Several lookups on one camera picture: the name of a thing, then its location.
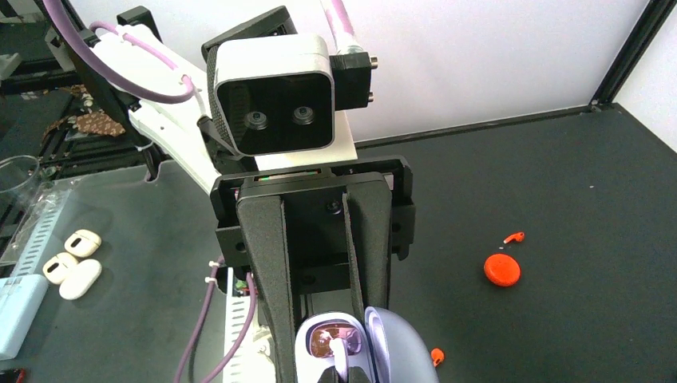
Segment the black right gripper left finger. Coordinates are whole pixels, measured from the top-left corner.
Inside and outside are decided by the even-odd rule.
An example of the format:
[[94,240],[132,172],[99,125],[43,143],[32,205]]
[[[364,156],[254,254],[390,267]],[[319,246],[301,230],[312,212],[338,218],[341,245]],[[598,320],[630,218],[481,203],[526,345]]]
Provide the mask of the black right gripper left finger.
[[331,366],[321,373],[317,383],[342,383],[342,378],[338,370]]

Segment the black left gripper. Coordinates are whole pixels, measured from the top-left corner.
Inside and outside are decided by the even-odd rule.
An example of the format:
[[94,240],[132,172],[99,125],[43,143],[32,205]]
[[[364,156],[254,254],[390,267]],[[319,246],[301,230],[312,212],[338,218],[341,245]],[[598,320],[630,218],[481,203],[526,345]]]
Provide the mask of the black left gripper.
[[[253,271],[278,382],[297,381],[292,291],[345,290],[349,274],[358,318],[369,306],[388,306],[390,260],[406,259],[414,242],[413,184],[401,156],[246,172],[215,182],[209,196],[224,264],[239,280]],[[239,201],[242,195],[249,198]],[[291,276],[299,280],[293,289]]]

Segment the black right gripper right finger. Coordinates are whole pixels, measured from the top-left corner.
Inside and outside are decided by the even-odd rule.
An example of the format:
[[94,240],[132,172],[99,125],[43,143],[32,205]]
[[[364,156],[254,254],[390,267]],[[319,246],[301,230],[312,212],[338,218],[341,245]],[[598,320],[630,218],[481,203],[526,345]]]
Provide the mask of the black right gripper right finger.
[[348,369],[348,383],[370,383],[370,376],[362,368],[353,366]]

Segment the lavender earbud charging case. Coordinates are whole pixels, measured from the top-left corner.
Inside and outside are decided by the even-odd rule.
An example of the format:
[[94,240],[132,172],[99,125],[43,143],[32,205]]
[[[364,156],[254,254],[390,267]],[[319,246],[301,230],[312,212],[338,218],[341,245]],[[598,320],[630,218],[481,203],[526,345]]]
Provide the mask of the lavender earbud charging case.
[[422,337],[398,314],[379,307],[368,307],[360,322],[343,312],[316,314],[299,327],[295,339],[296,382],[317,382],[321,373],[334,366],[334,360],[317,359],[307,351],[307,336],[323,322],[348,322],[358,328],[363,339],[359,356],[350,357],[350,367],[358,366],[370,382],[438,382],[436,368]]

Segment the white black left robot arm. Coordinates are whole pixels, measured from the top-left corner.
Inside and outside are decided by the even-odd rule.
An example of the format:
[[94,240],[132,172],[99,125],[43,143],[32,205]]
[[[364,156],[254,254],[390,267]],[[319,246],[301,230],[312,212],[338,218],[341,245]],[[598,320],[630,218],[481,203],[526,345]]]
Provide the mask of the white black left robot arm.
[[414,241],[406,160],[356,155],[346,112],[374,99],[378,59],[340,1],[336,53],[274,8],[202,45],[206,70],[162,42],[144,7],[75,32],[55,16],[104,110],[207,193],[222,259],[251,284],[277,382],[411,382],[427,352],[391,312],[390,269]]

